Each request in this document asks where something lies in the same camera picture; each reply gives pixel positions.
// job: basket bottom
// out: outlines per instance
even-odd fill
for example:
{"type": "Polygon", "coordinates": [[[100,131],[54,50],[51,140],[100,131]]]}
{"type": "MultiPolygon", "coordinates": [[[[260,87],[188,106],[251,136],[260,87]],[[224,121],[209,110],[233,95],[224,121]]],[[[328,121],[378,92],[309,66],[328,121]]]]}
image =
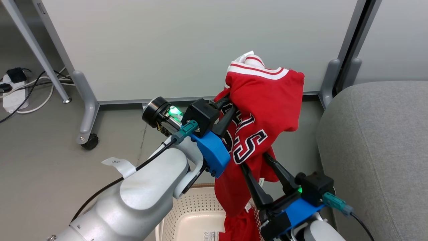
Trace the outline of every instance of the basket bottom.
{"type": "Polygon", "coordinates": [[[224,232],[224,211],[204,211],[184,214],[177,221],[176,241],[218,241],[224,232]]]}

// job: teal connector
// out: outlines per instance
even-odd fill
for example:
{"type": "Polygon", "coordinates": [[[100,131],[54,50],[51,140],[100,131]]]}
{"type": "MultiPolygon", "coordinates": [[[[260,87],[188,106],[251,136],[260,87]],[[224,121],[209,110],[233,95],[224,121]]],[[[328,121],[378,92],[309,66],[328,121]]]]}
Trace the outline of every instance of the teal connector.
{"type": "Polygon", "coordinates": [[[342,199],[336,197],[331,193],[324,193],[322,200],[326,206],[329,206],[331,208],[335,208],[341,211],[347,217],[349,217],[351,212],[354,211],[353,207],[346,205],[345,201],[343,201],[342,199]]]}
{"type": "Polygon", "coordinates": [[[198,128],[198,123],[194,120],[189,121],[171,136],[171,140],[176,140],[175,144],[180,144],[186,137],[190,136],[198,128]]]}

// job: barcode label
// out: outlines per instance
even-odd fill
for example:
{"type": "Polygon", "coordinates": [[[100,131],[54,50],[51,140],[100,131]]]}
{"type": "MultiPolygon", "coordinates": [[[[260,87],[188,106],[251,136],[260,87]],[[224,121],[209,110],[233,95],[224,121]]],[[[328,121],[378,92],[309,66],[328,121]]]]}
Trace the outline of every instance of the barcode label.
{"type": "Polygon", "coordinates": [[[204,241],[218,241],[219,232],[204,232],[204,241]]]}

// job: metal pole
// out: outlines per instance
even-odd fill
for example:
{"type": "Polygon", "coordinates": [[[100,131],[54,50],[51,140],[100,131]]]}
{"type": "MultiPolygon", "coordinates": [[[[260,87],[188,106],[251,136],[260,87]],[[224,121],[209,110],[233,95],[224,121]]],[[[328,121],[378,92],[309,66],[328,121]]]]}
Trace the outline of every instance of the metal pole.
{"type": "Polygon", "coordinates": [[[31,50],[36,55],[40,64],[43,66],[44,70],[48,74],[49,78],[52,80],[53,85],[55,86],[56,90],[59,92],[59,95],[62,98],[62,102],[69,103],[71,101],[71,98],[67,95],[64,88],[62,87],[59,79],[57,78],[54,70],[52,69],[52,66],[49,64],[48,59],[44,55],[42,49],[40,48],[40,45],[37,43],[36,38],[34,37],[33,33],[25,22],[21,12],[19,11],[18,6],[16,6],[14,0],[1,1],[9,15],[12,17],[16,26],[18,27],[22,36],[24,36],[31,50]]]}

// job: perforated basket wall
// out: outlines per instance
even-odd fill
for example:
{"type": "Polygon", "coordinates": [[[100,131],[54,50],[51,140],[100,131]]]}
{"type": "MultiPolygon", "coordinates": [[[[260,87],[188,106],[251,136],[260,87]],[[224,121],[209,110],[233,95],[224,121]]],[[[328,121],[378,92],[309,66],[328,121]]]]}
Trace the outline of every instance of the perforated basket wall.
{"type": "Polygon", "coordinates": [[[158,241],[173,241],[177,221],[184,214],[204,211],[224,211],[214,193],[214,184],[193,185],[179,200],[174,199],[172,210],[159,225],[158,241]]]}

